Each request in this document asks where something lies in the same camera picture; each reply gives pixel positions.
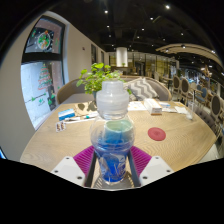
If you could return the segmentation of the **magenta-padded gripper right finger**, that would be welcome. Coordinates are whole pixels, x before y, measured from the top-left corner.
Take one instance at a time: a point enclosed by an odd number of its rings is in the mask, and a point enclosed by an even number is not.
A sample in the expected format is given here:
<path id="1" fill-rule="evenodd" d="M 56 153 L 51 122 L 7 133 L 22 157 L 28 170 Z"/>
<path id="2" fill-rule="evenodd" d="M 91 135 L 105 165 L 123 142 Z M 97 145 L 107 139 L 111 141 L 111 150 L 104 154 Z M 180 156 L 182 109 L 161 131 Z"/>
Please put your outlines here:
<path id="1" fill-rule="evenodd" d="M 135 146 L 131 147 L 128 160 L 135 187 L 148 185 L 173 173 L 172 168 L 160 156 L 150 156 Z"/>

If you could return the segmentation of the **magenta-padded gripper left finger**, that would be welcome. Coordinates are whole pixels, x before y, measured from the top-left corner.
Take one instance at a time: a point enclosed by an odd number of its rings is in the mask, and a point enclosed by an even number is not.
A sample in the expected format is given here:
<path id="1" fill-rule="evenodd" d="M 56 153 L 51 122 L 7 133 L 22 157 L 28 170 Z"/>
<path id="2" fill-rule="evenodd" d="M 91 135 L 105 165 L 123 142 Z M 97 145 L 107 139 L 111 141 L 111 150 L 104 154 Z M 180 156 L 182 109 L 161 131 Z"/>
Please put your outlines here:
<path id="1" fill-rule="evenodd" d="M 94 147 L 89 146 L 74 157 L 65 156 L 51 173 L 76 185 L 90 187 L 93 181 L 95 163 Z"/>

